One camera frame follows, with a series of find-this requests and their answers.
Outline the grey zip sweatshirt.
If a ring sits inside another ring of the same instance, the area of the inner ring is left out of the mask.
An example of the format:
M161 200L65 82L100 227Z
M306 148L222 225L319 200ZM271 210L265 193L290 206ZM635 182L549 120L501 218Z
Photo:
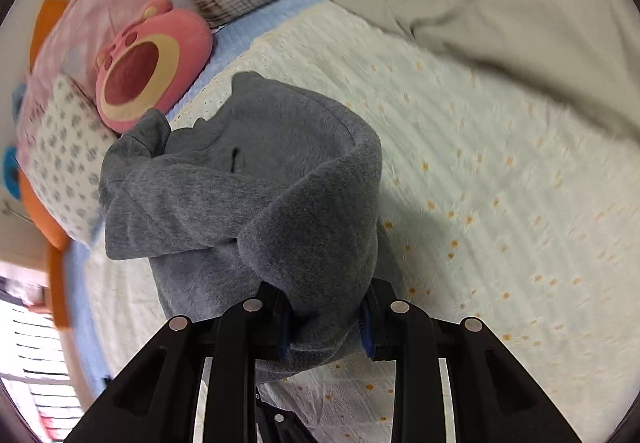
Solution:
M375 131L327 96L253 72L219 111L172 129L148 111L107 151L105 251L148 260L167 316L213 319L262 283L292 305L291 345L259 382L360 348L356 314L373 278L402 278L378 218Z

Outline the white daisy embroidered cloth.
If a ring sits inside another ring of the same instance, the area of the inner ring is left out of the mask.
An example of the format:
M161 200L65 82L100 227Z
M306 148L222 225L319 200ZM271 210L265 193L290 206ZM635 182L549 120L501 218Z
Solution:
M582 441L607 440L639 391L638 144L329 2L256 38L172 125L212 116L244 70L329 96L378 133L407 300L482 319Z

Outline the blue neck pillow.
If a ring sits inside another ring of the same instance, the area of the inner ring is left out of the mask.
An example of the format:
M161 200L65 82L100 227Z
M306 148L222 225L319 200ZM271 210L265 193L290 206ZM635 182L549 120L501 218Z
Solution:
M4 186L14 200L21 200L20 165L16 159L16 147L10 145L3 155L2 176Z

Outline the white blue floral pillow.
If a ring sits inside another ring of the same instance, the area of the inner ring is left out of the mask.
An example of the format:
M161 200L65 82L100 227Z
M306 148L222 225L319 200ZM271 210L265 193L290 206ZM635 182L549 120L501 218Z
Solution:
M70 238L86 246L101 222L102 160L115 140L75 82L65 75L56 77L26 176L47 213Z

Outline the pink bear face cushion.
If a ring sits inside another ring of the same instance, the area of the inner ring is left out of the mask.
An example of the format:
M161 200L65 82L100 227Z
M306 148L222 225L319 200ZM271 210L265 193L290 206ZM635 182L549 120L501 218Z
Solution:
M208 24L170 0L151 0L96 56L96 107L117 133L150 108L168 113L214 52Z

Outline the blue quilted bed sheet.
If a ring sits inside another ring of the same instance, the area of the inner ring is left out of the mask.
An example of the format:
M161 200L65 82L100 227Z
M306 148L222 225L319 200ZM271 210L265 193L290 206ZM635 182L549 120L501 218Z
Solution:
M322 0L277 0L222 28L213 59L186 95L171 108L175 118L216 75L271 32ZM149 264L105 258L103 233L92 244L72 241L64 252L65 298L73 341L83 375L95 399L105 379L119 372L131 356L166 322Z

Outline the beige hoodie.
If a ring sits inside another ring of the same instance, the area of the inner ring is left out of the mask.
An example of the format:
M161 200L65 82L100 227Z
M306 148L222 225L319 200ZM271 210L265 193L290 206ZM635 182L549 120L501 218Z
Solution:
M503 70L639 135L639 13L628 0L331 0L433 52Z

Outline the pink Hello Kitty quilt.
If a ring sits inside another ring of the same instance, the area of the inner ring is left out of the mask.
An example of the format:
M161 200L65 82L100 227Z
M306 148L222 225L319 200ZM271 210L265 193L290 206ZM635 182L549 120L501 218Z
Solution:
M53 81L63 73L89 100L96 88L96 57L116 34L131 24L151 0L70 0L43 41L34 67L26 76L26 92L16 125L16 157L28 163L41 116L52 98ZM193 10L192 0L170 0L176 8Z

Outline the orange sofa bed frame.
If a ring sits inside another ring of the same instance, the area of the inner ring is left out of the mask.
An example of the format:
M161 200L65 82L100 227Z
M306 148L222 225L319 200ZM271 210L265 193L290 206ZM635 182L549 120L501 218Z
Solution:
M70 0L43 0L35 20L27 73L34 67L43 41L46 40L47 36L52 32L53 27L63 15L69 3ZM70 239L73 238L70 238L66 234L64 229L47 213L46 208L44 208L43 204L38 200L26 176L26 169L29 163L30 154L26 165L18 163L20 165L20 190L24 207L29 213L30 218L32 218L32 221L34 221L36 228L47 238L49 244L58 250L64 250Z

